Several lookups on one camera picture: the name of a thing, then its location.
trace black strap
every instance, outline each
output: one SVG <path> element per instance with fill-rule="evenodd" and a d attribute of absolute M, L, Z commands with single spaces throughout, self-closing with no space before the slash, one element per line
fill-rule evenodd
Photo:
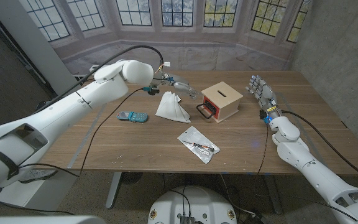
<path fill-rule="evenodd" d="M 19 166 L 16 165 L 11 158 L 7 157 L 5 154 L 1 152 L 0 152 L 0 161 L 3 162 L 9 168 L 9 173 L 7 174 L 8 180 L 19 173 Z"/>

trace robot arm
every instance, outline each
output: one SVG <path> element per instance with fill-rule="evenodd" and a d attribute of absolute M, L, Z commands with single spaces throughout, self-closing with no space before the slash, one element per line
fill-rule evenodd
<path fill-rule="evenodd" d="M 278 156 L 298 169 L 324 198 L 324 200 L 347 215 L 333 210 L 340 223 L 358 223 L 358 188 L 344 182 L 333 171 L 320 163 L 301 140 L 299 129 L 282 115 L 271 87 L 259 76 L 252 76 L 247 90 L 259 101 L 261 116 L 269 124 Z"/>
<path fill-rule="evenodd" d="M 52 144 L 69 127 L 93 109 L 124 96 L 125 81 L 155 88 L 166 80 L 153 79 L 150 65 L 135 60 L 121 60 L 100 68 L 95 82 L 62 98 L 36 114 L 0 126 L 0 187 L 5 187 L 32 169 Z"/>

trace wire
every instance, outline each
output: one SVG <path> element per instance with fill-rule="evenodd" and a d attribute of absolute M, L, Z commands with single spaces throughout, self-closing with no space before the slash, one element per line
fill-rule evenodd
<path fill-rule="evenodd" d="M 177 192 L 176 190 L 169 190 L 169 191 L 178 193 L 178 194 L 182 195 L 182 196 L 187 200 L 187 204 L 189 204 L 189 217 L 190 217 L 190 202 L 189 202 L 189 200 L 187 199 L 186 195 L 185 195 L 185 194 L 182 194 L 182 193 L 180 193 L 180 192 Z M 183 203 L 183 215 L 185 215 L 185 203 Z"/>
<path fill-rule="evenodd" d="M 304 122 L 306 122 L 308 125 L 310 125 L 316 132 L 317 134 L 328 144 L 328 146 L 331 147 L 331 149 L 333 149 L 334 152 L 336 152 L 337 155 L 339 155 L 339 157 L 341 159 L 343 159 L 343 161 L 345 161 L 349 166 L 351 166 L 354 170 L 356 170 L 358 172 L 358 168 L 353 165 L 351 162 L 349 162 L 344 156 L 342 156 L 342 154 L 340 152 L 338 152 L 338 150 L 336 150 L 336 148 L 331 144 L 329 143 L 329 141 L 323 136 L 323 134 L 321 134 L 316 127 L 314 127 L 308 120 L 302 118 L 300 115 L 297 115 L 296 113 L 294 112 L 291 112 L 291 111 L 286 111 L 286 110 L 282 110 L 282 113 L 288 113 L 288 114 L 292 114 L 300 119 L 302 119 Z"/>
<path fill-rule="evenodd" d="M 94 70 L 90 71 L 87 75 L 85 75 L 82 79 L 78 80 L 76 83 L 72 84 L 72 86 L 70 86 L 69 88 L 67 88 L 63 93 L 61 93 L 60 95 L 58 95 L 57 97 L 55 97 L 54 99 L 52 99 L 51 101 L 49 101 L 48 103 L 46 103 L 45 105 L 43 105 L 43 107 L 39 108 L 37 111 L 35 111 L 34 113 L 38 113 L 39 111 L 42 111 L 43 109 L 47 108 L 48 106 L 56 103 L 58 100 L 60 100 L 61 97 L 63 97 L 64 95 L 66 95 L 68 92 L 70 92 L 72 89 L 74 89 L 76 86 L 80 85 L 81 83 L 84 83 L 93 73 L 95 73 L 97 70 L 99 70 L 103 65 L 107 64 L 108 62 L 110 62 L 111 60 L 115 59 L 116 57 L 130 51 L 133 49 L 138 49 L 138 48 L 146 48 L 146 49 L 151 49 L 154 50 L 158 56 L 160 56 L 160 67 L 163 66 L 164 64 L 164 59 L 162 58 L 162 54 L 155 49 L 154 47 L 148 46 L 148 45 L 135 45 L 132 47 L 129 47 L 111 57 L 109 57 L 107 60 L 105 60 L 104 62 L 102 62 L 99 66 L 97 66 Z"/>
<path fill-rule="evenodd" d="M 90 151 L 90 149 L 91 149 L 91 145 L 92 145 L 92 142 L 93 142 L 93 138 L 94 138 L 94 136 L 96 135 L 96 133 L 98 132 L 99 128 L 102 126 L 102 124 L 103 124 L 105 121 L 107 121 L 107 119 L 109 119 L 109 118 L 111 117 L 112 114 L 114 114 L 114 113 L 116 112 L 116 110 L 117 110 L 130 96 L 132 96 L 134 93 L 136 93 L 136 92 L 139 91 L 139 90 L 143 90 L 143 88 L 139 88 L 139 89 L 133 91 L 133 92 L 132 92 L 131 94 L 129 94 L 127 97 L 125 97 L 125 99 L 117 106 L 117 108 L 116 108 L 113 112 L 111 112 L 111 114 L 110 114 L 106 119 L 104 119 L 104 121 L 102 121 L 101 124 L 99 124 L 98 128 L 96 128 L 96 131 L 95 131 L 95 132 L 93 133 L 93 135 L 92 135 L 91 142 L 89 143 L 88 150 L 86 151 L 85 158 L 84 158 L 84 161 L 83 161 L 83 163 L 82 163 L 81 170 L 80 170 L 80 175 L 82 174 L 82 171 L 83 171 L 83 169 L 84 169 L 85 160 L 86 160 L 86 157 L 88 156 L 88 153 L 89 153 L 89 151 Z"/>
<path fill-rule="evenodd" d="M 165 192 L 165 173 L 162 173 L 162 180 L 164 181 L 164 192 Z"/>
<path fill-rule="evenodd" d="M 227 192 L 227 197 L 229 198 L 229 201 L 230 201 L 230 203 L 233 205 L 233 207 L 236 207 L 236 208 L 238 208 L 239 210 L 241 210 L 241 211 L 243 211 L 243 212 L 246 212 L 246 213 L 249 213 L 249 214 L 251 214 L 253 217 L 255 217 L 256 214 L 255 214 L 254 212 L 250 212 L 250 211 L 248 211 L 248 210 L 242 209 L 242 208 L 238 207 L 237 205 L 235 205 L 235 204 L 231 201 L 230 195 L 229 195 L 229 191 L 227 190 L 226 182 L 224 181 L 223 175 L 222 175 L 222 174 L 220 174 L 220 175 L 221 175 L 222 180 L 223 180 L 224 188 L 226 189 L 226 192 Z"/>
<path fill-rule="evenodd" d="M 23 168 L 23 167 L 36 166 L 36 165 L 39 165 L 39 166 L 47 166 L 47 167 L 53 167 L 53 168 L 56 168 L 56 169 L 58 169 L 58 170 L 64 171 L 64 172 L 66 172 L 66 173 L 69 173 L 69 174 L 71 174 L 71 175 L 73 175 L 73 176 L 75 176 L 75 177 L 79 177 L 79 175 L 76 175 L 76 174 L 74 174 L 74 173 L 72 173 L 72 172 L 70 172 L 70 171 L 68 171 L 68 170 L 66 170 L 66 169 L 63 169 L 63 168 L 60 168 L 60 167 L 57 167 L 57 166 L 54 166 L 54 165 L 50 165 L 50 164 L 42 164 L 42 163 L 26 164 L 26 165 L 23 165 L 23 166 L 19 166 L 19 169 L 20 169 L 20 168 Z"/>
<path fill-rule="evenodd" d="M 336 211 L 341 212 L 342 214 L 346 215 L 347 217 L 353 219 L 353 220 L 356 221 L 356 222 L 358 221 L 356 218 L 354 218 L 353 216 L 349 215 L 348 213 L 346 213 L 346 212 L 344 212 L 344 211 L 342 211 L 342 210 L 340 210 L 340 209 L 338 209 L 338 208 L 336 208 L 336 207 L 330 206 L 330 205 L 328 205 L 328 204 L 326 204 L 326 203 L 321 203 L 321 202 L 317 202 L 317 201 L 314 201 L 314 200 L 310 200 L 310 199 L 306 199 L 306 198 L 301 198 L 301 197 L 297 197 L 297 196 L 292 196 L 292 195 L 287 195 L 287 196 L 288 196 L 288 197 L 293 197 L 293 198 L 302 199 L 302 200 L 306 200 L 306 201 L 308 201 L 308 202 L 317 203 L 317 204 L 319 204 L 319 205 L 324 205 L 324 206 L 326 206 L 326 207 L 328 207 L 328 208 L 331 208 L 331 209 L 334 209 L 334 210 L 336 210 Z"/>
<path fill-rule="evenodd" d="M 259 175 L 259 172 L 264 164 L 264 161 L 265 161 L 265 156 L 266 156 L 266 149 L 267 149 L 267 139 L 269 138 L 269 126 L 266 124 L 266 142 L 265 142 L 265 151 L 264 151 L 264 156 L 262 158 L 262 163 L 260 163 L 260 167 L 259 167 L 259 170 L 258 170 L 258 173 L 256 175 Z"/>
<path fill-rule="evenodd" d="M 183 188 L 183 192 L 182 192 L 182 196 L 181 199 L 183 201 L 183 214 L 185 213 L 185 189 L 186 189 L 187 185 L 185 185 L 185 187 Z"/>
<path fill-rule="evenodd" d="M 48 210 L 41 210 L 41 209 L 34 209 L 34 208 L 23 208 L 23 207 L 11 205 L 9 203 L 5 203 L 5 202 L 2 202 L 2 201 L 0 201 L 0 204 L 3 205 L 3 206 L 9 207 L 9 208 L 16 208 L 16 209 L 20 209 L 20 210 L 35 211 L 35 212 L 60 212 L 60 213 L 66 213 L 66 214 L 69 214 L 69 215 L 74 215 L 71 212 L 59 211 L 59 210 L 48 211 Z"/>

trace black handle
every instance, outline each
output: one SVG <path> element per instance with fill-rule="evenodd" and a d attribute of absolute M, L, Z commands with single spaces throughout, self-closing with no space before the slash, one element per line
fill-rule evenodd
<path fill-rule="evenodd" d="M 210 112 L 212 112 L 211 115 L 207 117 L 207 116 L 199 109 L 200 106 L 205 106 L 205 107 L 207 107 L 207 108 L 210 110 Z M 202 104 L 200 104 L 200 105 L 197 105 L 196 108 L 197 108 L 197 110 L 204 116 L 204 118 L 206 118 L 206 119 L 210 119 L 210 118 L 212 118 L 212 116 L 214 116 L 214 115 L 216 114 L 216 108 L 215 108 L 211 103 L 209 103 L 208 101 L 206 101 L 205 103 L 202 103 Z"/>

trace cell phone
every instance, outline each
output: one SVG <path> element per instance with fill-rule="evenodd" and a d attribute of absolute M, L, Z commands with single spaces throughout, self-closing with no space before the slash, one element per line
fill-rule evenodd
<path fill-rule="evenodd" d="M 128 120 L 132 122 L 146 122 L 147 121 L 146 113 L 135 113 L 133 111 L 121 111 L 117 114 L 117 119 Z"/>

